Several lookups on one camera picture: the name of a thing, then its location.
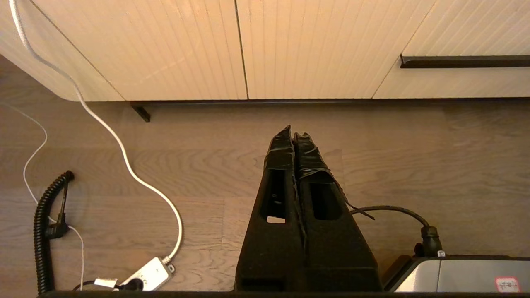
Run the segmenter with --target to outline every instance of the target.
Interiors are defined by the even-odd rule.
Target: thin white cable
[[[179,235],[177,237],[176,244],[175,244],[175,247],[173,248],[173,251],[171,251],[171,253],[169,255],[167,255],[162,260],[162,262],[164,264],[169,263],[171,261],[171,259],[175,256],[176,252],[179,250],[180,243],[182,242],[182,235],[183,235],[183,230],[182,229],[183,228],[182,228],[182,218],[180,217],[179,211],[176,209],[175,205],[168,199],[168,197],[165,194],[163,194],[161,191],[159,191],[155,187],[151,186],[150,184],[148,184],[144,180],[140,179],[134,173],[133,169],[131,168],[131,166],[129,164],[129,159],[127,158],[127,152],[125,151],[125,147],[123,146],[123,143],[121,142],[121,140],[118,137],[118,135],[114,132],[114,130],[112,130],[112,128],[110,128],[110,126],[107,123],[105,123],[105,121],[103,121],[96,113],[94,113],[86,105],[86,102],[85,102],[85,100],[83,98],[83,95],[81,95],[81,91],[79,90],[79,86],[77,86],[77,84],[74,81],[74,79],[72,77],[70,77],[67,73],[65,73],[62,69],[60,69],[59,67],[53,65],[52,63],[46,61],[44,58],[40,57],[33,50],[33,48],[31,47],[31,44],[30,44],[30,42],[29,42],[29,40],[28,40],[28,38],[26,36],[26,33],[24,32],[24,26],[22,25],[22,22],[20,20],[19,9],[17,7],[16,0],[9,0],[9,5],[11,7],[11,14],[13,16],[13,21],[15,22],[16,30],[17,30],[17,32],[19,34],[19,37],[20,37],[20,40],[22,41],[22,44],[24,44],[26,49],[30,52],[30,54],[36,60],[38,60],[39,62],[43,63],[44,65],[50,67],[51,69],[55,70],[58,74],[62,75],[65,79],[69,80],[72,83],[72,85],[74,86],[74,89],[75,89],[75,93],[77,94],[77,98],[79,98],[79,102],[81,103],[83,108],[86,110],[86,112],[89,113],[90,116],[92,116],[92,118],[96,119],[104,128],[106,128],[110,132],[110,134],[114,137],[114,139],[116,139],[116,142],[118,142],[118,145],[120,146],[121,152],[123,154],[123,160],[125,161],[125,165],[127,166],[127,169],[129,170],[129,173],[131,174],[131,176],[136,181],[138,181],[138,183],[140,183],[141,185],[147,187],[148,189],[152,190],[153,192],[158,194],[160,197],[162,197],[164,199],[164,201],[166,201],[166,203],[169,205],[169,207],[171,208],[173,213],[175,214],[176,221],[177,221],[178,226],[179,226]]]
[[[28,114],[24,113],[23,111],[15,108],[15,107],[13,107],[13,106],[11,106],[9,104],[2,103],[2,105],[6,106],[8,108],[11,108],[11,109],[17,111],[18,113],[24,115],[26,118],[30,119],[35,124],[37,124],[40,127],[40,129],[42,129],[42,132],[44,132],[44,141],[42,142],[42,144],[40,144],[40,146],[35,151],[33,151],[33,154],[31,154],[30,158],[28,159],[28,161],[26,161],[26,164],[24,165],[24,170],[22,170],[22,177],[24,178],[24,183],[26,184],[26,187],[27,187],[28,191],[30,192],[31,197],[35,201],[35,204],[38,204],[39,201],[37,200],[37,198],[33,194],[33,191],[31,190],[30,185],[28,183],[28,180],[26,178],[26,170],[28,169],[28,164],[30,164],[30,162],[33,159],[33,157],[35,157],[37,152],[39,152],[41,150],[41,148],[44,147],[44,145],[48,141],[48,132],[46,132],[46,129],[44,128],[44,126],[42,126],[42,124],[40,122],[38,122],[37,120],[33,119],[31,116],[29,116]],[[48,218],[53,223],[57,222],[55,219],[53,219],[53,218],[51,218],[49,216],[48,216]],[[81,282],[80,282],[81,286],[80,286],[79,290],[82,291],[83,290],[83,280],[84,280],[84,275],[85,275],[85,242],[83,241],[83,237],[81,237],[81,234],[79,233],[78,230],[76,230],[76,228],[74,228],[71,225],[69,225],[68,228],[70,230],[74,231],[77,234],[77,236],[79,237],[79,240],[81,240]]]

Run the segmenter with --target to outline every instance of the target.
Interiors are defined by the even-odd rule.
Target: ribbed cabinet door
[[[371,98],[434,0],[236,0],[250,99]]]
[[[35,52],[73,77],[85,100],[123,100],[30,1],[18,1],[18,3],[24,29]],[[24,48],[17,34],[8,0],[0,1],[0,54],[57,96],[67,100],[77,100],[70,81],[37,61]]]
[[[530,0],[437,0],[403,51],[403,56],[502,55],[530,55]],[[530,97],[530,67],[400,65],[396,61],[374,98]]]
[[[126,100],[246,99],[233,0],[36,0]]]

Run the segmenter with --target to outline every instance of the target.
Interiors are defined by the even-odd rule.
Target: coiled cord
[[[46,189],[37,204],[33,220],[33,245],[37,269],[37,291],[40,294],[55,289],[54,272],[51,264],[50,241],[46,237],[49,226],[48,215],[55,198],[64,185],[74,179],[74,174],[66,171]]]

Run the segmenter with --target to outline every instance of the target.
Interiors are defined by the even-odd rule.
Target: white power strip
[[[164,265],[161,258],[155,257],[121,285],[126,285],[132,279],[138,278],[144,283],[142,291],[154,291],[165,284],[173,276],[173,272],[175,272],[175,267],[172,264]]]

